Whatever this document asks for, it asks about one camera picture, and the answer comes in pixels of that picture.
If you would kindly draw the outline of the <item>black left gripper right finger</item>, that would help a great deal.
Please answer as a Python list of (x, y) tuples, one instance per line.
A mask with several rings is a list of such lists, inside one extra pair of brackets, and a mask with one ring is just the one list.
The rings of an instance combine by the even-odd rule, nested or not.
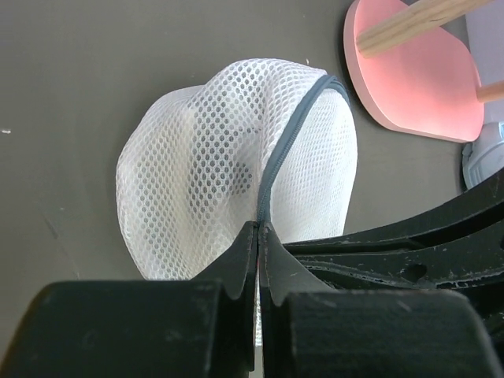
[(335, 290), (258, 232), (267, 377), (500, 377), (503, 366), (464, 295)]

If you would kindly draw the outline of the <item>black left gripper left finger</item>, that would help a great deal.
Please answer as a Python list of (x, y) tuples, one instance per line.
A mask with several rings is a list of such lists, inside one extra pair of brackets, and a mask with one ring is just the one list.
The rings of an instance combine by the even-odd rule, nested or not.
[(4, 377), (246, 377), (254, 369), (258, 226), (191, 280), (45, 286), (1, 363)]

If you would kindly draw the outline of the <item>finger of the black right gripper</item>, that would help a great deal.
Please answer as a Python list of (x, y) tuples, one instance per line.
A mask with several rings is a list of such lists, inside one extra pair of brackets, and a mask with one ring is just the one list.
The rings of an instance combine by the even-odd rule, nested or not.
[(336, 288), (501, 288), (503, 172), (410, 219), (285, 247)]

